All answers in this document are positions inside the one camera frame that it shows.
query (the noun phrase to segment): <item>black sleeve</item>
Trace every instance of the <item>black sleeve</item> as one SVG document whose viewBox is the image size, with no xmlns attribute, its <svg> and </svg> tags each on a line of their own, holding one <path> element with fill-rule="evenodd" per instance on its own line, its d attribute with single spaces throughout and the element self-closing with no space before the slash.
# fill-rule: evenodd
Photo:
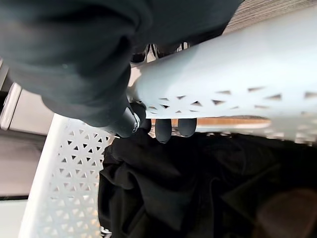
<svg viewBox="0 0 317 238">
<path fill-rule="evenodd" d="M 0 56 L 54 112 L 107 126 L 128 103 L 130 39 L 151 22 L 147 0 L 1 0 Z"/>
</svg>

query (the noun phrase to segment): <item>gloved hand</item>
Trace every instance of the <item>gloved hand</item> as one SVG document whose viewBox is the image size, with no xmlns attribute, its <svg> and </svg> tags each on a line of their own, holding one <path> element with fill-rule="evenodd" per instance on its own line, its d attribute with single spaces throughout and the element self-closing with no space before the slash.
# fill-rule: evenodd
<svg viewBox="0 0 317 238">
<path fill-rule="evenodd" d="M 182 136 L 190 137 L 195 133 L 197 119 L 179 119 L 178 131 Z M 172 135 L 171 119 L 158 119 L 155 123 L 155 136 L 163 144 L 167 143 Z"/>
</svg>

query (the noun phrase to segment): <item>black fabric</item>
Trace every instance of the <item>black fabric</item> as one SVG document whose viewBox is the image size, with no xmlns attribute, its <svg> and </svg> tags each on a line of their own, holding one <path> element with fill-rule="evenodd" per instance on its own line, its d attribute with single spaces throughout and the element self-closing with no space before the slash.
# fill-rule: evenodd
<svg viewBox="0 0 317 238">
<path fill-rule="evenodd" d="M 221 32 L 241 0 L 1 0 L 0 56 L 54 112 L 104 127 L 127 107 L 135 47 Z"/>
<path fill-rule="evenodd" d="M 114 238 L 248 238 L 273 195 L 316 189 L 316 156 L 314 147 L 244 135 L 161 144 L 141 129 L 106 148 L 100 223 Z"/>
</svg>

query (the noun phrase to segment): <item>black clothing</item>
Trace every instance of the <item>black clothing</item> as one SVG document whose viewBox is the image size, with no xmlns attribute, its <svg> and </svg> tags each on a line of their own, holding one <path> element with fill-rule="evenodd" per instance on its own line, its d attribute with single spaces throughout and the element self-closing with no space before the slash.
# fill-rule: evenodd
<svg viewBox="0 0 317 238">
<path fill-rule="evenodd" d="M 220 35 L 241 2 L 1 0 L 0 56 L 51 110 L 103 127 L 128 105 L 134 47 Z"/>
<path fill-rule="evenodd" d="M 244 135 L 160 144 L 141 129 L 106 148 L 100 223 L 114 238 L 248 238 L 270 197 L 317 188 L 316 155 L 314 147 Z"/>
</svg>

